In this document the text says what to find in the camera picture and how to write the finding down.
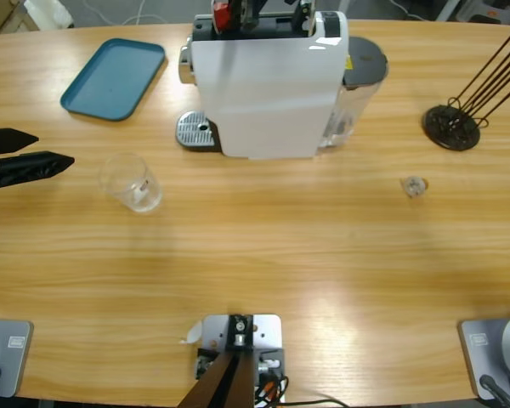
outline black metal rods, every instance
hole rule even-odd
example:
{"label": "black metal rods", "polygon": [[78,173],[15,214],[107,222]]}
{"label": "black metal rods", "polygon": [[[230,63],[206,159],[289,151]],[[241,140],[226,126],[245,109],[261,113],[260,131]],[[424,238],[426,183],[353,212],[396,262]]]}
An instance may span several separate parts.
{"label": "black metal rods", "polygon": [[505,48],[508,43],[510,43],[510,36],[507,38],[507,40],[499,47],[499,49],[496,50],[496,52],[493,54],[493,56],[485,63],[485,65],[482,67],[481,70],[479,70],[478,74],[474,76],[474,78],[468,83],[468,85],[459,93],[459,95],[456,97],[456,99],[459,99],[463,96],[465,92],[467,92],[467,89],[470,88],[470,86],[478,79],[480,75],[482,75],[482,72],[485,71],[485,69],[493,62],[493,60],[496,58],[496,56],[502,51],[503,48]]}
{"label": "black metal rods", "polygon": [[[462,125],[465,121],[472,119],[483,110],[488,103],[490,103],[509,83],[510,83],[510,50],[496,65],[491,73],[482,81],[476,90],[468,97],[468,99],[461,103],[461,97],[473,86],[480,75],[491,65],[491,63],[499,56],[501,51],[510,43],[510,35],[505,42],[496,50],[491,58],[485,63],[482,69],[474,76],[468,85],[459,93],[455,98],[451,98],[448,106],[457,102],[459,109],[457,113],[449,120],[449,125],[452,128]],[[482,119],[479,119],[479,124],[486,121],[490,113],[493,113],[502,103],[510,97],[510,93],[491,109],[488,114],[485,114]]]}

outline cable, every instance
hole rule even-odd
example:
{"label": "cable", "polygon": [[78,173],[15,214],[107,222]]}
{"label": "cable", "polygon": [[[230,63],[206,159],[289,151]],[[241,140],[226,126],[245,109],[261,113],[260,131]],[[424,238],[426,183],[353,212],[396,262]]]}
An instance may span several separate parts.
{"label": "cable", "polygon": [[161,16],[159,15],[156,15],[156,14],[141,14],[142,13],[142,9],[145,5],[145,0],[142,0],[140,5],[139,5],[139,8],[138,8],[138,14],[136,14],[135,16],[133,17],[129,17],[127,18],[126,20],[124,20],[121,24],[118,24],[114,21],[111,21],[110,19],[108,19],[105,15],[102,14],[102,12],[100,10],[98,10],[97,8],[89,5],[87,3],[87,0],[83,0],[83,6],[85,6],[87,9],[91,10],[93,13],[95,13],[96,15],[98,15],[108,26],[124,26],[126,25],[128,22],[132,21],[132,20],[136,20],[136,26],[139,24],[139,19],[142,19],[142,18],[152,18],[152,19],[155,19],[155,20],[159,20],[161,23],[165,23],[167,24],[168,21],[164,20]]}
{"label": "cable", "polygon": [[397,3],[397,2],[395,2],[394,0],[388,0],[388,2],[390,2],[390,3],[391,3],[391,4],[393,4],[395,7],[398,7],[399,9],[401,9],[402,11],[404,11],[408,17],[411,17],[411,18],[413,18],[413,19],[418,19],[418,20],[421,20],[421,21],[430,21],[430,20],[424,19],[423,17],[420,17],[420,16],[419,16],[419,15],[417,15],[417,14],[410,14],[410,13],[408,13],[408,10],[407,10],[404,6],[402,6],[402,5],[398,4],[398,3]]}
{"label": "cable", "polygon": [[142,14],[142,15],[135,15],[133,17],[128,17],[126,20],[122,22],[122,26],[126,25],[128,22],[134,20],[134,19],[142,19],[142,18],[153,18],[155,20],[159,20],[161,23],[168,24],[168,21],[164,20],[160,15],[156,14]]}
{"label": "cable", "polygon": [[334,398],[315,399],[313,401],[298,402],[281,402],[281,397],[285,394],[289,386],[289,377],[285,376],[279,379],[276,375],[268,375],[268,380],[259,385],[255,391],[255,406],[265,402],[263,408],[275,408],[279,406],[301,406],[301,405],[318,405],[332,403],[342,408],[349,408],[342,401]]}
{"label": "cable", "polygon": [[328,402],[331,402],[331,403],[341,406],[343,408],[349,408],[348,405],[345,405],[342,401],[340,401],[338,399],[334,399],[334,398],[316,399],[314,401],[301,401],[301,402],[280,402],[280,403],[278,403],[278,405],[272,405],[272,406],[317,405],[317,404],[326,404]]}
{"label": "cable", "polygon": [[144,8],[144,5],[145,5],[145,0],[142,0],[141,2],[139,2],[138,14],[136,15],[136,26],[139,25],[139,16],[142,15],[142,9]]}

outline white label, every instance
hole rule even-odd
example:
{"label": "white label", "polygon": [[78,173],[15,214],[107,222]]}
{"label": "white label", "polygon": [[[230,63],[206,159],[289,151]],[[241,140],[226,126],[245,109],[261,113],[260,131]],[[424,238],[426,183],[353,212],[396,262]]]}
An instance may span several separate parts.
{"label": "white label", "polygon": [[487,340],[485,333],[477,333],[470,335],[470,343],[473,346],[487,346],[490,342]]}
{"label": "white label", "polygon": [[25,347],[26,337],[10,336],[8,341],[8,349],[22,349]]}

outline black spiral holder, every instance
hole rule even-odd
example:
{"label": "black spiral holder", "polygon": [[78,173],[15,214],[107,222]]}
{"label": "black spiral holder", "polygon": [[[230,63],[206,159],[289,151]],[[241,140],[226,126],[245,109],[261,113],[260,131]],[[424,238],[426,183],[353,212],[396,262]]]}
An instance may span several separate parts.
{"label": "black spiral holder", "polygon": [[464,95],[509,43],[510,36],[458,96],[423,115],[423,130],[434,143],[450,150],[468,150],[478,144],[480,129],[490,124],[489,116],[510,98],[510,50],[466,100]]}

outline gray floor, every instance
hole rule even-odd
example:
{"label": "gray floor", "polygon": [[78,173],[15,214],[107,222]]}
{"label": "gray floor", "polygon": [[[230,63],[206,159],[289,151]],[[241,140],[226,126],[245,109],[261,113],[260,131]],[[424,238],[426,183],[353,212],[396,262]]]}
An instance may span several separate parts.
{"label": "gray floor", "polygon": [[[142,0],[61,0],[70,11],[76,27],[107,26],[122,24],[137,15]],[[396,0],[410,13],[424,19],[434,20],[445,0]],[[152,14],[169,23],[190,23],[195,14],[206,14],[210,10],[209,0],[145,0],[142,14]],[[339,0],[318,0],[317,9],[337,9]],[[269,0],[265,10],[286,11],[291,9],[283,0]],[[350,19],[406,20],[405,13],[388,0],[354,0],[348,10]],[[155,24],[161,21],[148,16],[140,24]],[[136,24],[130,20],[127,24]]]}

